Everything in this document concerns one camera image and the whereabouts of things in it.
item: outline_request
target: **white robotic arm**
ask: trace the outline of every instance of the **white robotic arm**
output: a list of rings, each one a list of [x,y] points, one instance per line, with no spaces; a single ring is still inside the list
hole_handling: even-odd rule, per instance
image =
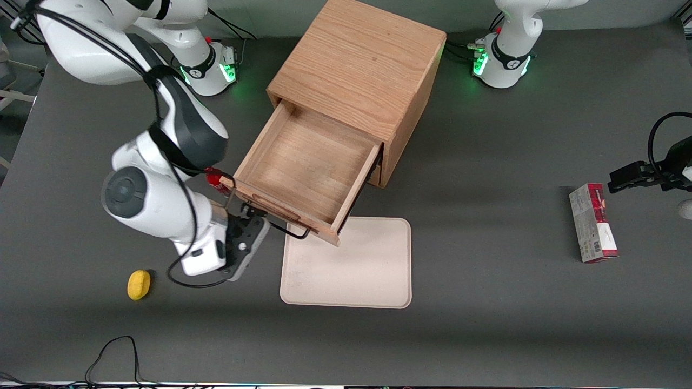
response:
[[[529,53],[543,32],[538,15],[545,10],[581,6],[588,0],[495,0],[505,14],[500,33],[491,32],[476,40],[483,48],[473,74],[493,88],[509,88],[526,73]]]
[[[149,23],[142,18],[154,13],[162,1],[165,2],[150,0],[146,10],[133,6],[133,3],[141,6],[146,1],[132,0],[43,0],[40,7],[90,28],[130,56],[144,72],[167,69],[166,63],[142,37],[125,34],[122,29],[131,23],[155,26],[150,30],[178,39],[175,48],[181,63],[188,61],[192,67],[201,69],[200,64],[205,65],[208,58],[215,57],[210,53],[223,50],[223,47],[207,44],[194,27],[167,30],[162,21]],[[188,0],[187,3],[197,3],[198,9],[206,10],[204,0]],[[180,22],[199,17],[199,13],[193,12],[191,18],[185,19],[171,10],[182,11],[182,8],[168,8],[168,16]],[[161,9],[155,13],[166,16]],[[57,61],[75,77],[104,85],[141,79],[141,74],[130,65],[60,21],[42,13],[37,21]],[[228,83],[222,68],[223,65],[214,68],[215,71],[207,68],[197,79],[199,82],[192,86],[206,90],[214,85],[225,88]],[[225,278],[235,280],[264,238],[268,222],[252,215],[242,219],[233,217],[224,207],[185,187],[183,181],[194,175],[192,172],[222,160],[228,135],[218,118],[173,72],[162,73],[157,78],[156,90],[168,106],[168,112],[160,126],[154,123],[113,153],[115,171],[107,177],[102,190],[104,208],[129,227],[172,240],[181,255],[185,274],[224,270]],[[181,168],[174,172],[173,165]],[[244,232],[244,237],[251,238],[236,242],[239,230]]]

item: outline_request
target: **cardboard box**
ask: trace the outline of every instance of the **cardboard box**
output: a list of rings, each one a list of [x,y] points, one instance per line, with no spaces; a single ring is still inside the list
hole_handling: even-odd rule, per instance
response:
[[[581,261],[588,264],[618,256],[606,219],[602,183],[587,183],[570,194]]]

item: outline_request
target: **gray tabletop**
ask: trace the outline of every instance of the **gray tabletop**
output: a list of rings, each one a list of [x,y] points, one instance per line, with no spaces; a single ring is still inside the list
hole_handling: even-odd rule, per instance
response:
[[[249,42],[239,83],[202,99],[230,134],[219,167],[234,172],[271,115],[264,88],[295,42]],[[506,91],[443,59],[389,186],[358,200],[353,215],[411,223],[413,300],[400,311],[284,304],[274,230],[237,282],[159,278],[130,301],[129,274],[162,274],[174,248],[110,218],[99,191],[111,153],[152,120],[152,98],[143,83],[99,87],[51,64],[0,190],[0,370],[79,379],[130,334],[150,380],[689,388],[685,194],[609,196],[621,257],[595,265],[578,260],[567,202],[645,159],[656,119],[689,109],[682,29],[546,32],[536,51]],[[658,155],[691,124],[666,124]],[[190,185],[221,200],[201,177]],[[129,353],[114,345],[95,378],[130,380]]]

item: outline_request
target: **wooden box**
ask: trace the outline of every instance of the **wooden box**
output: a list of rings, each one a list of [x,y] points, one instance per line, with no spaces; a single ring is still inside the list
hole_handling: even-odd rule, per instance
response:
[[[236,171],[238,195],[338,246],[362,185],[387,185],[445,38],[355,0],[328,0],[267,87],[275,112]]]

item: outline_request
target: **robotic arm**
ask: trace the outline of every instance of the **robotic arm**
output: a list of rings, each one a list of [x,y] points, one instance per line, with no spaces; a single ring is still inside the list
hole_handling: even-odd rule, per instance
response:
[[[529,53],[543,32],[538,15],[545,10],[564,10],[589,0],[495,0],[506,19],[499,33],[492,32],[475,42],[481,48],[473,75],[493,88],[509,88],[526,73]]]
[[[206,11],[204,0],[44,0],[40,7],[90,28],[151,71],[166,65],[163,58],[142,37],[122,31],[130,24],[147,27],[155,36],[169,39],[164,42],[183,66],[192,69],[186,80],[195,90],[220,92],[229,83],[224,63],[214,65],[225,60],[219,54],[228,48],[207,44],[194,27],[165,27],[171,19],[199,19]],[[145,19],[154,14],[159,21]],[[76,78],[104,85],[141,79],[128,64],[72,28],[40,13],[37,21],[57,61]],[[152,125],[113,153],[114,172],[103,185],[103,206],[123,224],[173,241],[185,274],[220,270],[224,278],[236,280],[264,239],[268,222],[252,212],[245,218],[229,215],[223,206],[184,185],[194,175],[191,172],[222,160],[228,135],[175,74],[159,77],[156,88],[168,112],[160,127]],[[180,168],[174,171],[174,165]]]
[[[692,192],[692,136],[674,144],[663,161],[653,156],[653,142],[660,125],[669,118],[684,116],[692,118],[689,112],[672,112],[662,116],[651,129],[647,144],[648,163],[632,162],[610,173],[608,188],[610,193],[636,188],[638,186],[661,186],[664,192],[671,189]],[[692,219],[692,199],[679,204],[677,210],[681,217]]]

